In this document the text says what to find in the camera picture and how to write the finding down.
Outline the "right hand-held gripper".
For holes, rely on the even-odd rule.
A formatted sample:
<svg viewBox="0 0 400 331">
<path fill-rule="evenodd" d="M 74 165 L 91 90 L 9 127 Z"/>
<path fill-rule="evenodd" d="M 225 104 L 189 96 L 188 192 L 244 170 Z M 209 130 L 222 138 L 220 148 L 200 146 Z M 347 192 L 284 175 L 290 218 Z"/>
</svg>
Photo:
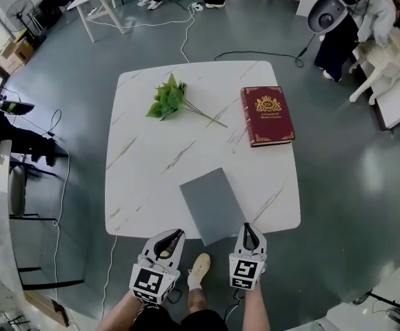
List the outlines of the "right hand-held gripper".
<svg viewBox="0 0 400 331">
<path fill-rule="evenodd" d="M 230 286 L 242 290 L 254 290 L 266 270 L 267 241 L 261 231 L 248 224 L 249 246 L 252 254 L 243 254 L 246 248 L 247 223 L 239 231 L 234 253 L 229 255 Z"/>
</svg>

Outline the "white egg-shaped shell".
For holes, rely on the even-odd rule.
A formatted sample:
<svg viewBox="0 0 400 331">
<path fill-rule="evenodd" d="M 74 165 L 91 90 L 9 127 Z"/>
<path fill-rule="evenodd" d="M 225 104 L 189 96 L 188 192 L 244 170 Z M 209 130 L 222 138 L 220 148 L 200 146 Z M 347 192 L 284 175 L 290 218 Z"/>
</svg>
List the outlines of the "white egg-shaped shell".
<svg viewBox="0 0 400 331">
<path fill-rule="evenodd" d="M 348 15 L 344 0 L 317 0 L 311 8 L 307 22 L 314 34 L 326 34 L 334 30 Z"/>
</svg>

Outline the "white marble table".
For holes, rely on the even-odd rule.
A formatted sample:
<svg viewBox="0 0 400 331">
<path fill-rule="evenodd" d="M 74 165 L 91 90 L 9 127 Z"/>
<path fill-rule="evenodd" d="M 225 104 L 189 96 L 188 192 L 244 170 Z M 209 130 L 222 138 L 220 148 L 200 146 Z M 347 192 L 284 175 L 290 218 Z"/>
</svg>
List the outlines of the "white marble table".
<svg viewBox="0 0 400 331">
<path fill-rule="evenodd" d="M 165 121 L 147 113 L 157 88 L 174 76 L 201 114 L 178 112 Z M 199 232 L 180 185 L 222 168 L 247 221 L 263 233 L 301 222 L 291 143 L 249 144 L 240 91 L 274 86 L 267 61 L 216 61 L 123 73 L 108 137 L 105 223 L 109 234 L 149 238 L 180 228 Z"/>
</svg>

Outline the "person's left beige shoe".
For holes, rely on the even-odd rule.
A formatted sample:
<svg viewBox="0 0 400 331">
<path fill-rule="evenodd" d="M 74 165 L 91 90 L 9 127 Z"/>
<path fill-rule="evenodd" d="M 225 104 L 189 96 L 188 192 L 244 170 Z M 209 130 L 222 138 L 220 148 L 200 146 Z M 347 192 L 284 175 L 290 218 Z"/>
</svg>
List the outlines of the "person's left beige shoe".
<svg viewBox="0 0 400 331">
<path fill-rule="evenodd" d="M 161 251 L 159 258 L 169 259 L 173 255 L 176 246 L 177 246 L 177 241 L 175 239 L 169 242 L 168 245 Z"/>
</svg>

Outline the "person's right forearm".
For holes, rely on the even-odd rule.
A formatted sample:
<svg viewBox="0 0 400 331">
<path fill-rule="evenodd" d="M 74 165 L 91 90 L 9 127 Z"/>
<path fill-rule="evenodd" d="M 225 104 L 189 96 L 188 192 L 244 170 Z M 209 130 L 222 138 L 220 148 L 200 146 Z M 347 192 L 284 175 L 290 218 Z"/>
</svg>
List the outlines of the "person's right forearm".
<svg viewBox="0 0 400 331">
<path fill-rule="evenodd" d="M 246 291 L 242 331 L 270 331 L 260 282 Z"/>
</svg>

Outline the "grey notebook with white pages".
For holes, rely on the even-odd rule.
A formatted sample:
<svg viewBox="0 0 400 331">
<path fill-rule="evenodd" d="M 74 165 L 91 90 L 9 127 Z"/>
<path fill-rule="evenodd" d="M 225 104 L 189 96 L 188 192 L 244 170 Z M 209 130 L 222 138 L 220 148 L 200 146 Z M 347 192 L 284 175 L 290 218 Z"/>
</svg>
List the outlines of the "grey notebook with white pages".
<svg viewBox="0 0 400 331">
<path fill-rule="evenodd" d="M 238 234 L 246 222 L 223 168 L 180 185 L 180 190 L 205 246 Z"/>
</svg>

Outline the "person's left forearm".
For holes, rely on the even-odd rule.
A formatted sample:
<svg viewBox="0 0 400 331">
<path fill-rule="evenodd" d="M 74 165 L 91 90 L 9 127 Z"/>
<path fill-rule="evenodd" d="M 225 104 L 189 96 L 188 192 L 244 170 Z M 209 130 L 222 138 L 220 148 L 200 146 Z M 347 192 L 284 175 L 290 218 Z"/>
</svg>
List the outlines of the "person's left forearm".
<svg viewBox="0 0 400 331">
<path fill-rule="evenodd" d="M 129 331 L 142 306 L 142 302 L 136 298 L 133 291 L 128 291 L 111 312 L 102 319 L 97 326 L 97 331 Z"/>
</svg>

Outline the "red hardcover book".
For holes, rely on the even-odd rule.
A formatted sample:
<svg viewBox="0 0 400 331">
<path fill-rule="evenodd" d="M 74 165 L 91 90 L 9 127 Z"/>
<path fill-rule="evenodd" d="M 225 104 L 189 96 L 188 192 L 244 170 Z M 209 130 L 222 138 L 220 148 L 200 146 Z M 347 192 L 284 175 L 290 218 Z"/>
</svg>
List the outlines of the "red hardcover book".
<svg viewBox="0 0 400 331">
<path fill-rule="evenodd" d="M 281 87 L 242 88 L 241 101 L 251 147 L 295 140 L 292 119 Z"/>
</svg>

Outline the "black standing fan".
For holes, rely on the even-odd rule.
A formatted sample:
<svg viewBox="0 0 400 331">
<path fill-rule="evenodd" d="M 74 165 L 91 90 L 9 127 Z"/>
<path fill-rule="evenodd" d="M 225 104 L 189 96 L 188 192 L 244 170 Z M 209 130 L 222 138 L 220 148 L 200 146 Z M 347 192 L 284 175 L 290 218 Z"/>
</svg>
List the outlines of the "black standing fan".
<svg viewBox="0 0 400 331">
<path fill-rule="evenodd" d="M 44 27 L 37 19 L 37 9 L 31 0 L 16 0 L 7 10 L 4 24 L 15 41 L 25 39 L 37 49 L 46 38 Z"/>
</svg>

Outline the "grey chair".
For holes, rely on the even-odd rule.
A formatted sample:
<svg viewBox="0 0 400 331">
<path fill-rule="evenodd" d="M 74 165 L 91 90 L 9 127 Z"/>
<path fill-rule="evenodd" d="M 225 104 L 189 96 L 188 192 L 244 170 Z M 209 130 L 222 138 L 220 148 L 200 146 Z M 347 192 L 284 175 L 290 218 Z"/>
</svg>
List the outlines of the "grey chair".
<svg viewBox="0 0 400 331">
<path fill-rule="evenodd" d="M 21 166 L 12 169 L 8 181 L 8 202 L 10 213 L 16 217 L 25 214 L 26 172 Z"/>
</svg>

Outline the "wooden cabinet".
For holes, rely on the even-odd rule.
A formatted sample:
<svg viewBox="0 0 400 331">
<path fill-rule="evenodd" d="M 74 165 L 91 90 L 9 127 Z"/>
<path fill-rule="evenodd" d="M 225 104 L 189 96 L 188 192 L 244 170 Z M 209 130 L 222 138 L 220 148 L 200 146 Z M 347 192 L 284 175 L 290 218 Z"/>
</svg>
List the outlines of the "wooden cabinet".
<svg viewBox="0 0 400 331">
<path fill-rule="evenodd" d="M 64 307 L 49 297 L 34 290 L 24 292 L 26 301 L 44 316 L 57 322 L 59 325 L 68 327 L 69 318 Z"/>
</svg>

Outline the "green leaf sprig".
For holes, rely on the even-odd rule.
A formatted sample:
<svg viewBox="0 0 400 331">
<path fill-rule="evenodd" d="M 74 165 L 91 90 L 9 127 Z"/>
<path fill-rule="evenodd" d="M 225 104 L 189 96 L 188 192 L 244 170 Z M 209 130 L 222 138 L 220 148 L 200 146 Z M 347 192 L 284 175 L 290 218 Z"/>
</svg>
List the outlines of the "green leaf sprig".
<svg viewBox="0 0 400 331">
<path fill-rule="evenodd" d="M 154 102 L 146 113 L 146 117 L 163 121 L 176 112 L 187 111 L 227 128 L 227 125 L 218 121 L 215 117 L 207 115 L 188 101 L 186 90 L 187 83 L 177 81 L 171 72 L 168 80 L 156 88 L 157 93 L 154 96 Z"/>
</svg>

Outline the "person's black shorts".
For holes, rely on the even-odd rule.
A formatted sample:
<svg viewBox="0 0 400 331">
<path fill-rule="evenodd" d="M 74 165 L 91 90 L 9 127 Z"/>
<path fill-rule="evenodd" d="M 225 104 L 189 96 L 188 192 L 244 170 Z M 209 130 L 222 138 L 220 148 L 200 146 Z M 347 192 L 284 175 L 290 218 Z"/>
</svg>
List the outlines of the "person's black shorts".
<svg viewBox="0 0 400 331">
<path fill-rule="evenodd" d="M 220 315 L 206 304 L 191 308 L 180 322 L 172 320 L 169 312 L 160 305 L 147 304 L 138 311 L 130 331 L 228 331 Z"/>
</svg>

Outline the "cardboard box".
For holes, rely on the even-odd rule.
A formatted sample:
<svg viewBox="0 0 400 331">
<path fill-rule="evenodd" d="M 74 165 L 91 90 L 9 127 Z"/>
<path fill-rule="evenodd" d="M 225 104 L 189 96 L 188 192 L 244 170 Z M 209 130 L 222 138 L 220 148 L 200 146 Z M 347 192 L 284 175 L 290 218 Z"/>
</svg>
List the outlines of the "cardboard box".
<svg viewBox="0 0 400 331">
<path fill-rule="evenodd" d="M 13 74 L 29 62 L 33 52 L 33 47 L 26 38 L 18 42 L 9 40 L 0 51 L 0 66 L 8 74 Z"/>
</svg>

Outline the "person's beige shoe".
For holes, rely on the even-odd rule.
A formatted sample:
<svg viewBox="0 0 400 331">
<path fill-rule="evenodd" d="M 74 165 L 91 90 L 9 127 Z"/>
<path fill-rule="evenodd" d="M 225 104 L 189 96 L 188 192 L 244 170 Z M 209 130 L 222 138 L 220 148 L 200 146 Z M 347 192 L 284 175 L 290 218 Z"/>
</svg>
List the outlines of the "person's beige shoe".
<svg viewBox="0 0 400 331">
<path fill-rule="evenodd" d="M 177 246 L 177 241 L 175 239 L 169 242 L 168 245 L 161 251 L 159 258 L 169 259 L 173 255 L 176 246 Z"/>
<path fill-rule="evenodd" d="M 200 284 L 210 269 L 211 259 L 207 253 L 200 254 L 192 268 L 188 270 L 188 280 Z"/>
</svg>

